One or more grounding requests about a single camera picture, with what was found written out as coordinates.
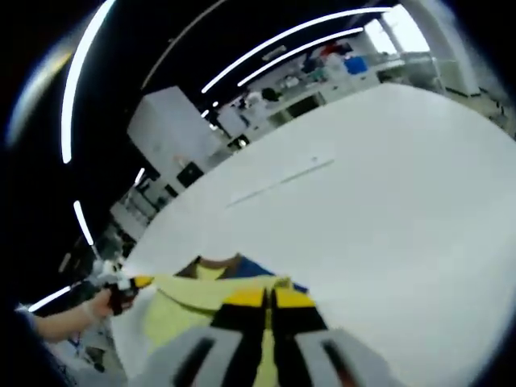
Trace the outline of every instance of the white tabletop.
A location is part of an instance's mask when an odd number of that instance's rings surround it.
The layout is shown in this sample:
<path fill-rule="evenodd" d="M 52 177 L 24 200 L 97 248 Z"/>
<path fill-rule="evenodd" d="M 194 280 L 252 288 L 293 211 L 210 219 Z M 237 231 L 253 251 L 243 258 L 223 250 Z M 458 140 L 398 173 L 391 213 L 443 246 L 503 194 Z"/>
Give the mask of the white tabletop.
<path fill-rule="evenodd" d="M 292 181 L 311 159 L 326 166 Z M 235 252 L 307 285 L 407 385 L 466 385 L 514 309 L 516 144 L 440 95 L 381 85 L 304 114 L 171 202 L 127 260 L 174 273 Z M 248 194 L 255 196 L 238 202 Z M 152 289 L 114 318 L 133 377 Z"/>

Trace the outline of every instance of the yellow cloth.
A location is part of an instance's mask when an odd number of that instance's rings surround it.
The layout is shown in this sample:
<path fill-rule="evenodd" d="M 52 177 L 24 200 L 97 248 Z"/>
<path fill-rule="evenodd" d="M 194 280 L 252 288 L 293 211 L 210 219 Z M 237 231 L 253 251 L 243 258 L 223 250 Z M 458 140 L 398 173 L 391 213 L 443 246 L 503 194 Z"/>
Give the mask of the yellow cloth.
<path fill-rule="evenodd" d="M 289 278 L 258 276 L 226 280 L 203 280 L 173 276 L 157 276 L 158 291 L 144 318 L 144 333 L 156 350 L 194 326 L 209 325 L 223 301 L 239 289 L 289 287 Z M 273 334 L 264 331 L 262 361 L 256 375 L 255 387 L 277 384 L 277 370 L 273 362 Z"/>
<path fill-rule="evenodd" d="M 205 268 L 201 264 L 196 265 L 197 278 L 199 280 L 216 280 L 224 273 L 226 268 Z"/>

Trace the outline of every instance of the person's hand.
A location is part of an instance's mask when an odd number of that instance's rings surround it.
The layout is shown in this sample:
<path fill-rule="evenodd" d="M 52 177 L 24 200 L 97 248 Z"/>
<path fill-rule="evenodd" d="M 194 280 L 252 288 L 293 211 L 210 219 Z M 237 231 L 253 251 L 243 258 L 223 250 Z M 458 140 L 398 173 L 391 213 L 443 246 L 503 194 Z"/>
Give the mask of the person's hand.
<path fill-rule="evenodd" d="M 95 314 L 95 317 L 105 318 L 113 314 L 113 310 L 110 307 L 111 290 L 102 289 L 98 292 L 95 297 L 89 300 L 91 310 Z M 127 302 L 122 305 L 122 309 L 126 310 L 132 306 L 132 302 Z"/>

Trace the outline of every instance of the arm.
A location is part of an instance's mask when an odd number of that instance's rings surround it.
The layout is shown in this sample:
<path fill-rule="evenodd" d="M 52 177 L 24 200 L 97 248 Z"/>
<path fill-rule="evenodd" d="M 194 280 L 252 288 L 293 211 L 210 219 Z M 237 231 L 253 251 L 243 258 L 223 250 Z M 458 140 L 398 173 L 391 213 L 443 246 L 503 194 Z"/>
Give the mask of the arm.
<path fill-rule="evenodd" d="M 101 290 L 91 300 L 65 312 L 48 317 L 35 316 L 35 326 L 40 336 L 48 342 L 57 343 L 74 333 L 81 332 L 102 318 L 112 315 L 109 307 L 111 291 Z"/>

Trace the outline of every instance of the brown collar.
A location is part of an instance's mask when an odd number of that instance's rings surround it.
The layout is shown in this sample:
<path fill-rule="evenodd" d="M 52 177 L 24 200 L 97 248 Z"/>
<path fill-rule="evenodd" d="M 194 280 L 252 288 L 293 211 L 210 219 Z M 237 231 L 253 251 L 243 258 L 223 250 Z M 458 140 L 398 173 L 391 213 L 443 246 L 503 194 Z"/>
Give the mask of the brown collar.
<path fill-rule="evenodd" d="M 198 264 L 200 264 L 204 268 L 226 268 L 226 270 L 224 270 L 224 273 L 218 278 L 219 280 L 222 280 L 224 278 L 232 278 L 238 271 L 241 261 L 242 256 L 238 253 L 228 260 L 207 260 L 206 258 L 198 256 L 192 262 L 190 262 L 185 268 L 176 273 L 176 276 L 186 278 L 197 278 L 197 266 Z"/>

